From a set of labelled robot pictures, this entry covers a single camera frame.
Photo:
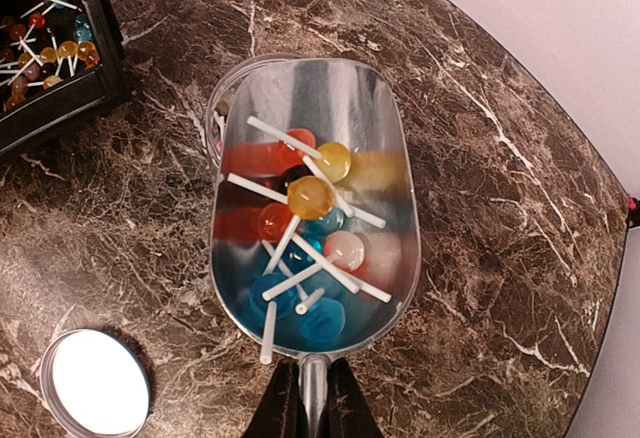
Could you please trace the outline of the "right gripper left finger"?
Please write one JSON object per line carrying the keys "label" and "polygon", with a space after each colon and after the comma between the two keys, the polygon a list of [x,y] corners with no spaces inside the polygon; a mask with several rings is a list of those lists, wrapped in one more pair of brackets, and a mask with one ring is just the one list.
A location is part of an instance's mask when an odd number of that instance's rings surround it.
{"label": "right gripper left finger", "polygon": [[292,361],[280,361],[242,436],[245,438],[305,437],[302,415],[299,367]]}

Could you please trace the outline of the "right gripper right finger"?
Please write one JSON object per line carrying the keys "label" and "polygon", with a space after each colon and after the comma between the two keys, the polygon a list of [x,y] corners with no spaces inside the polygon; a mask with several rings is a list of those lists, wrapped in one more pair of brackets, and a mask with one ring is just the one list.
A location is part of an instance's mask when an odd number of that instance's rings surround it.
{"label": "right gripper right finger", "polygon": [[384,437],[347,360],[331,365],[328,385],[326,437]]}

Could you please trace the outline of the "silver jar lid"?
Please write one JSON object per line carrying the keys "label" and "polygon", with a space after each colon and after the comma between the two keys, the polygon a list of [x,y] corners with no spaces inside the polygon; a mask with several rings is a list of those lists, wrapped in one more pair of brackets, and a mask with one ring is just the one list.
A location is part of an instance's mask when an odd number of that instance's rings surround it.
{"label": "silver jar lid", "polygon": [[47,347],[40,388],[55,420],[72,437],[134,437],[148,417],[146,370],[121,340],[95,329],[63,333]]}

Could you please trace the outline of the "silver metal scoop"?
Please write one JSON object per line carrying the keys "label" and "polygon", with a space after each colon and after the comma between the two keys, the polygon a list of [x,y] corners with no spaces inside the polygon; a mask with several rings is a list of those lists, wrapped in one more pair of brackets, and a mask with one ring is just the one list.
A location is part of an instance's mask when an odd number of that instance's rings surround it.
{"label": "silver metal scoop", "polygon": [[298,365],[305,437],[326,437],[329,368],[393,328],[420,274],[392,91],[346,59],[257,69],[237,89],[216,170],[216,294],[263,364]]}

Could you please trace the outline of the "clear plastic jar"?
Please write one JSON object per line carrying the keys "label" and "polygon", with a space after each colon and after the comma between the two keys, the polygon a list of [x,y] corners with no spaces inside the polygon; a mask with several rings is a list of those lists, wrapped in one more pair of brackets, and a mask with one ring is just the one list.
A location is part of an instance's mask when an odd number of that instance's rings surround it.
{"label": "clear plastic jar", "polygon": [[226,121],[239,86],[257,69],[296,58],[296,55],[286,53],[252,57],[234,66],[217,82],[204,116],[205,147],[213,169],[218,169],[220,166]]}

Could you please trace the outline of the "black bin with lollipops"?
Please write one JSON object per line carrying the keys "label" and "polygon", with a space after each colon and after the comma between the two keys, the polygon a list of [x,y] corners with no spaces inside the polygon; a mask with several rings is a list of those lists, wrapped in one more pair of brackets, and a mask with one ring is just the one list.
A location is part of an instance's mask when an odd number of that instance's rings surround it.
{"label": "black bin with lollipops", "polygon": [[1,0],[1,154],[127,101],[110,0]]}

